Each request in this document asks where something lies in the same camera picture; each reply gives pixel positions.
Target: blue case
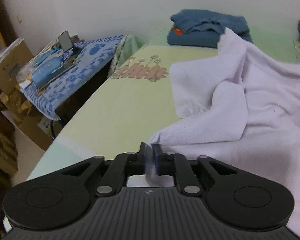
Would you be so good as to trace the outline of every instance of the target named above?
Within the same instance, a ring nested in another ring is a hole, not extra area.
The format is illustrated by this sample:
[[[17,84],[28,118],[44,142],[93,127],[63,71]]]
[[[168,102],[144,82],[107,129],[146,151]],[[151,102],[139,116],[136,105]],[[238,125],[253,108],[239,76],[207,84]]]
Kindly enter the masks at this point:
[[[37,88],[42,88],[47,82],[64,71],[59,57],[53,57],[43,62],[32,74],[32,82]]]

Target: stack of clothes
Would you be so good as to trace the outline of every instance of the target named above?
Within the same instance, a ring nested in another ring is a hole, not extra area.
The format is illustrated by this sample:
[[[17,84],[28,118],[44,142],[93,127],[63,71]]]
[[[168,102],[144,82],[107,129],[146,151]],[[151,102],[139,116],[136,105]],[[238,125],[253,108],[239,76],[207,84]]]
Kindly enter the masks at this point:
[[[217,48],[220,35],[224,34],[226,28],[252,42],[250,29],[243,16],[184,9],[172,15],[171,20],[174,26],[168,35],[169,45]]]

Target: blue flower pattern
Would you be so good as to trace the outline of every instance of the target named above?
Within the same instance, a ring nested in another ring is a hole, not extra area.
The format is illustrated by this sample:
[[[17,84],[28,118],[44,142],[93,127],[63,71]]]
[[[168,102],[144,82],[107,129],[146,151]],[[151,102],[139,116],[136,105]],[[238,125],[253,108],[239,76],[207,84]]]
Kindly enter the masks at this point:
[[[82,51],[74,68],[52,82],[43,93],[38,94],[38,89],[33,84],[21,91],[46,117],[55,121],[60,120],[55,109],[112,59],[116,46],[122,38],[123,36],[114,36],[75,43]],[[66,62],[71,55],[72,51],[66,52],[60,58],[62,62]]]

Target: wall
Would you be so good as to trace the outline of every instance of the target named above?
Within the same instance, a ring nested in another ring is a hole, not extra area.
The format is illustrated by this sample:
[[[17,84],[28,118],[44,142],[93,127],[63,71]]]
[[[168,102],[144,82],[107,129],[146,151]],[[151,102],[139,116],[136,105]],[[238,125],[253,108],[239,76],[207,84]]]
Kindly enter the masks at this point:
[[[183,8],[244,15],[251,25],[296,34],[300,0],[4,0],[12,24],[38,52],[63,30],[87,40],[133,33],[148,40]],[[22,22],[18,23],[17,15]]]

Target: white cloth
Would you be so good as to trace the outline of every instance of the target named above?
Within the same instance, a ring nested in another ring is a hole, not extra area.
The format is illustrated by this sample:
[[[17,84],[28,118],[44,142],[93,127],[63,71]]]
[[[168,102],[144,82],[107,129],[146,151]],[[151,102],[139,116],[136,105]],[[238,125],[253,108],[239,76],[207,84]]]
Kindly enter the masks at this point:
[[[218,56],[173,64],[181,118],[149,143],[188,159],[209,155],[287,187],[300,236],[300,64],[273,60],[226,29]]]

